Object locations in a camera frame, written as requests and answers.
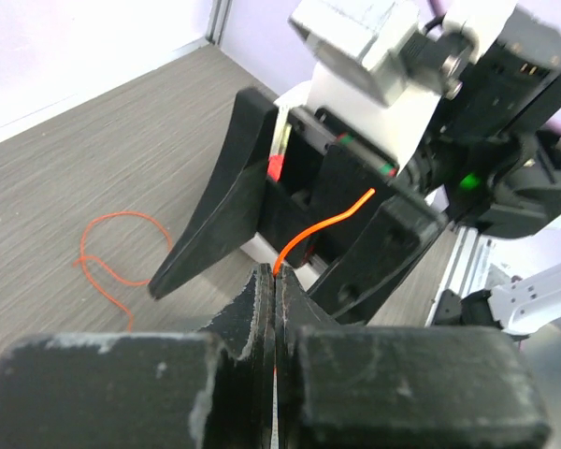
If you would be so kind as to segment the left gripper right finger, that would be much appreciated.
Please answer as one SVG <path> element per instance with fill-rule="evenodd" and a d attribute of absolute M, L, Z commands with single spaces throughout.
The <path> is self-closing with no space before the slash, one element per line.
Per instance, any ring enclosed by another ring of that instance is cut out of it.
<path fill-rule="evenodd" d="M 552 423 L 505 333 L 342 326 L 275 276 L 282 448 L 543 448 Z"/>

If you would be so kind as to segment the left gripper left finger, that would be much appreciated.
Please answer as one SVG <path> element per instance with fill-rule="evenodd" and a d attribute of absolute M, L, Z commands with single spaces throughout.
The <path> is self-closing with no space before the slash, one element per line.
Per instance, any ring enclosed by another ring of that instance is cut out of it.
<path fill-rule="evenodd" d="M 194 332 L 59 333 L 0 356 L 0 448 L 267 448 L 267 265 Z"/>

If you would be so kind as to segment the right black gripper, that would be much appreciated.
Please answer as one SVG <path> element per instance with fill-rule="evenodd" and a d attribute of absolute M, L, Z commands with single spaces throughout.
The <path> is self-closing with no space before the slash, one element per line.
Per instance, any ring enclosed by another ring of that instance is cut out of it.
<path fill-rule="evenodd" d="M 447 216 L 354 152 L 347 135 L 311 146 L 300 134 L 267 171 L 279 109 L 260 90 L 240 90 L 220 155 L 182 235 L 149 282 L 161 299 L 257 232 L 283 264 L 326 264 L 309 297 L 342 325 L 367 324 L 420 262 Z"/>

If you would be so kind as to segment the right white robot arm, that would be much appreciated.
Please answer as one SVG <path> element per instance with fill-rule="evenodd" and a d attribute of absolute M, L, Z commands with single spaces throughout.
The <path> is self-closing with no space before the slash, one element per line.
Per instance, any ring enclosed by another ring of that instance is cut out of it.
<path fill-rule="evenodd" d="M 561 215 L 561 33 L 513 1 L 303 1 L 316 58 L 276 100 L 237 93 L 220 156 L 148 288 L 163 298 L 236 249 L 291 266 L 366 324 L 447 225 L 501 239 Z"/>

